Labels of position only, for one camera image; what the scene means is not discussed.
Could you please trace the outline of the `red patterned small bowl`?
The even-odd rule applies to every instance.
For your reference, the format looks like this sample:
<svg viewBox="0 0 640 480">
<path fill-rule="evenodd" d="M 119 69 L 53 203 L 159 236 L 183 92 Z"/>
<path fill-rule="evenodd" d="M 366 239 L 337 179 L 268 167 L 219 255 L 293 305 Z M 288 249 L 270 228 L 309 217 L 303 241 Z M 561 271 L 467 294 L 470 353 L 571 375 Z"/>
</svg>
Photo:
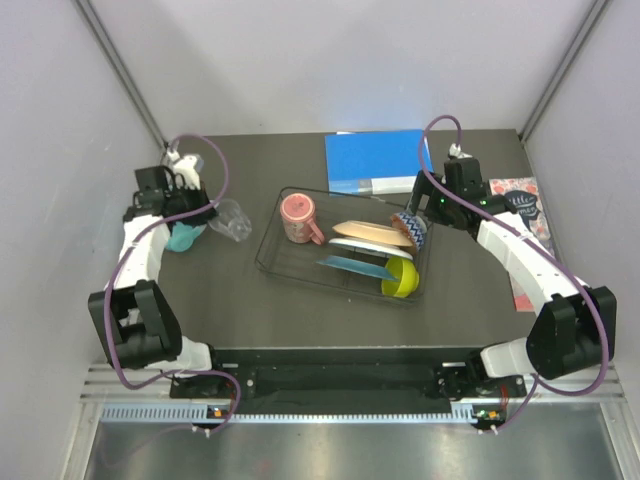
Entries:
<svg viewBox="0 0 640 480">
<path fill-rule="evenodd" d="M 398 212 L 391 216 L 392 227 L 399 230 L 411 242 L 409 249 L 413 253 L 420 252 L 425 243 L 428 233 L 428 226 L 425 221 L 410 212 Z"/>
</svg>

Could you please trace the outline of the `clear plastic cup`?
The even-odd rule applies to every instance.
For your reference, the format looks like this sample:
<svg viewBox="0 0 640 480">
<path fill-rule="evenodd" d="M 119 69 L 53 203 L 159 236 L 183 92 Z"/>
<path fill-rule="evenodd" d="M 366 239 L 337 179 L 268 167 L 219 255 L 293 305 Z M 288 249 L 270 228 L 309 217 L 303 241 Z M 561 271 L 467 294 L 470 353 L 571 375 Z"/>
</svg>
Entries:
<svg viewBox="0 0 640 480">
<path fill-rule="evenodd" d="M 208 222 L 215 232 L 236 242 L 248 239 L 252 233 L 252 224 L 239 203 L 230 198 L 223 198 L 214 207 L 216 215 Z"/>
</svg>

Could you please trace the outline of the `peach bird plate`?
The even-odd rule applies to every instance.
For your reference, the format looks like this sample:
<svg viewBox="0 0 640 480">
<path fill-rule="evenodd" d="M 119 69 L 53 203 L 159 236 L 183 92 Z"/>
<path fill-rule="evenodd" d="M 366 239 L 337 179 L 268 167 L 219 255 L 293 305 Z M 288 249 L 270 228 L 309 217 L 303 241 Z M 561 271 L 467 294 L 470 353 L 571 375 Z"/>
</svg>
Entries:
<svg viewBox="0 0 640 480">
<path fill-rule="evenodd" d="M 400 230 L 370 222 L 345 221 L 335 224 L 332 229 L 343 236 L 364 239 L 397 247 L 412 247 L 412 241 Z"/>
</svg>

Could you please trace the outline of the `white watermelon plate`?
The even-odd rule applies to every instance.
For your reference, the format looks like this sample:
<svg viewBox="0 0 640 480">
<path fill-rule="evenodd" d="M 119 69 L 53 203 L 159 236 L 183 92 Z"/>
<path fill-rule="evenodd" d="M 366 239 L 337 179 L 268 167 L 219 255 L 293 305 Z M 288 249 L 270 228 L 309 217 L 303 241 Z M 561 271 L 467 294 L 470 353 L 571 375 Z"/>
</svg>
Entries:
<svg viewBox="0 0 640 480">
<path fill-rule="evenodd" d="M 409 252 L 393 245 L 372 242 L 355 237 L 336 237 L 328 241 L 329 245 L 336 246 L 356 253 L 364 253 L 378 257 L 400 257 L 413 261 L 414 257 Z"/>
</svg>

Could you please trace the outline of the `black wire dish rack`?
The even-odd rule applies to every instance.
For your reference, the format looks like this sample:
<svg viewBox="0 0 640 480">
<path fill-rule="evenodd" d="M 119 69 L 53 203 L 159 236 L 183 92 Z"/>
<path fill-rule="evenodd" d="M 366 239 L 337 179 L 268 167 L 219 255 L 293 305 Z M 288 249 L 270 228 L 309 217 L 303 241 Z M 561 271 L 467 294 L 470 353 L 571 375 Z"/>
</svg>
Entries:
<svg viewBox="0 0 640 480">
<path fill-rule="evenodd" d="M 401 204 L 393 200 L 376 196 L 340 194 L 296 186 L 284 187 L 278 194 L 255 257 L 259 270 L 298 283 L 360 295 L 386 303 L 409 305 L 423 296 L 429 266 L 429 245 L 414 255 L 414 265 L 420 275 L 416 290 L 405 298 L 385 296 L 382 293 L 380 279 L 331 268 L 319 262 L 330 255 L 335 255 L 384 266 L 388 259 L 386 255 L 370 255 L 363 250 L 343 249 L 329 243 L 321 246 L 312 241 L 296 244 L 287 238 L 280 215 L 280 204 L 288 195 L 294 193 L 305 194 L 315 203 L 318 226 L 328 240 L 337 236 L 333 226 L 338 223 L 356 220 L 389 224 L 391 215 L 402 208 Z"/>
</svg>

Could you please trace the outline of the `lime green bowl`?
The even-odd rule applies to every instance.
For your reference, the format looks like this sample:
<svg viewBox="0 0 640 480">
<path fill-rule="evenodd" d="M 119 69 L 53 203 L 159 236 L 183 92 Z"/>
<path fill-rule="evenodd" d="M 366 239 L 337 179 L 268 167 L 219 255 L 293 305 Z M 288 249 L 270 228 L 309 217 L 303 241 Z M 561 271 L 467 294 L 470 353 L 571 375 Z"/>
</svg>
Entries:
<svg viewBox="0 0 640 480">
<path fill-rule="evenodd" d="M 406 298 L 419 286 L 420 275 L 412 261 L 402 257 L 391 257 L 385 268 L 394 280 L 381 281 L 381 292 L 384 296 Z"/>
</svg>

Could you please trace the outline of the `teal scalloped plate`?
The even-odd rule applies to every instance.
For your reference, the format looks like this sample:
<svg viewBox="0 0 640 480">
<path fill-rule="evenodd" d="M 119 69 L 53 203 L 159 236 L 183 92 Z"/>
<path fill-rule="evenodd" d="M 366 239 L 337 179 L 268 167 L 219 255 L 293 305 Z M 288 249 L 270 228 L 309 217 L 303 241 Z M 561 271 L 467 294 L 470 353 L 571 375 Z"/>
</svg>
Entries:
<svg viewBox="0 0 640 480">
<path fill-rule="evenodd" d="M 350 259 L 341 256 L 329 255 L 325 259 L 317 260 L 317 264 L 330 268 L 348 271 L 380 280 L 397 281 L 387 268 L 360 260 Z"/>
</svg>

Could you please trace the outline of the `pink ghost mug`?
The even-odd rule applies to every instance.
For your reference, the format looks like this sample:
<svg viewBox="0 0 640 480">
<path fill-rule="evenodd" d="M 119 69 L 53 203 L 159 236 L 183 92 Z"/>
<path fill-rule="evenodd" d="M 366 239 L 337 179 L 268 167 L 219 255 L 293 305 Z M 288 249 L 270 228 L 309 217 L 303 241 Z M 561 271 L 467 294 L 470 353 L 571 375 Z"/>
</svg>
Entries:
<svg viewBox="0 0 640 480">
<path fill-rule="evenodd" d="M 296 244 L 325 243 L 324 233 L 316 221 L 316 205 L 306 194 L 294 192 L 280 203 L 279 212 L 286 237 Z"/>
</svg>

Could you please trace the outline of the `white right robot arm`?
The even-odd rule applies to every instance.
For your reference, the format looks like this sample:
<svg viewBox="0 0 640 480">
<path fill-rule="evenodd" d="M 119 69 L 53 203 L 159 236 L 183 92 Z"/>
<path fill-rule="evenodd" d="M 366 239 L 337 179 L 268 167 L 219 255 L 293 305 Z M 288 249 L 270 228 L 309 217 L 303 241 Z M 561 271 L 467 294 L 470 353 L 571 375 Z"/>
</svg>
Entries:
<svg viewBox="0 0 640 480">
<path fill-rule="evenodd" d="M 553 380 L 608 366 L 615 352 L 617 300 L 560 264 L 532 234 L 516 206 L 494 194 L 473 157 L 452 159 L 442 175 L 420 171 L 407 208 L 427 221 L 467 232 L 520 285 L 536 320 L 529 334 L 487 346 L 469 362 L 466 380 L 487 396 L 504 377 L 536 374 Z"/>
</svg>

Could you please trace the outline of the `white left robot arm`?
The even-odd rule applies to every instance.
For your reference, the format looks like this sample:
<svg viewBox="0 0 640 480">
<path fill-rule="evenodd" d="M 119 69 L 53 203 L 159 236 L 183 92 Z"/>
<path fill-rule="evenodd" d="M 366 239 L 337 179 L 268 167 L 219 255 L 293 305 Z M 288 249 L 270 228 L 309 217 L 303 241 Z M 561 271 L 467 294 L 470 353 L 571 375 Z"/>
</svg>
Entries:
<svg viewBox="0 0 640 480">
<path fill-rule="evenodd" d="M 227 374 L 213 363 L 209 346 L 183 336 L 158 285 L 163 254 L 188 250 L 217 216 L 214 208 L 184 216 L 209 203 L 198 170 L 190 157 L 171 167 L 135 171 L 138 190 L 123 216 L 124 242 L 108 281 L 111 295 L 90 294 L 88 310 L 110 364 L 192 375 L 194 387 L 212 397 L 226 387 Z"/>
</svg>

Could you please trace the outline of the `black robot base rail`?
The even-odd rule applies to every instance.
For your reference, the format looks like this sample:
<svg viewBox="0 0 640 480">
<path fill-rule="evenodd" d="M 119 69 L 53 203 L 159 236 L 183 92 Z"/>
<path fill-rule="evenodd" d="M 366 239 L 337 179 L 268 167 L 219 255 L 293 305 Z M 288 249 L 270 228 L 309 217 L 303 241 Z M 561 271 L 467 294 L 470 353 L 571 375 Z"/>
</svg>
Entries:
<svg viewBox="0 0 640 480">
<path fill-rule="evenodd" d="M 454 401 L 494 405 L 526 395 L 518 376 L 481 379 L 466 347 L 218 349 L 229 379 L 174 379 L 172 399 L 229 400 L 241 386 L 241 414 L 391 415 L 448 413 Z"/>
</svg>

